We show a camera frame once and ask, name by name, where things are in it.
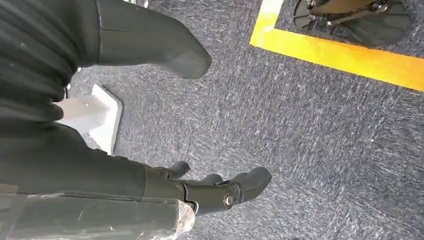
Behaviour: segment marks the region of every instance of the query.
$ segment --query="yellow floor marking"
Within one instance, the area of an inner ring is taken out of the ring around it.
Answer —
[[[424,59],[275,28],[284,0],[263,0],[250,44],[271,52],[424,92]]]

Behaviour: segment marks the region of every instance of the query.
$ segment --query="screw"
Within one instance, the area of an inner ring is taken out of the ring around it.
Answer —
[[[224,196],[224,206],[227,209],[230,209],[234,205],[234,196],[229,192]]]

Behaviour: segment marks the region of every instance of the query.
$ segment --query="white block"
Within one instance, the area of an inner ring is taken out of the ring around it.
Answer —
[[[89,133],[97,145],[112,155],[115,149],[123,105],[106,89],[94,85],[90,96],[70,98],[56,103],[63,109],[58,123]]]

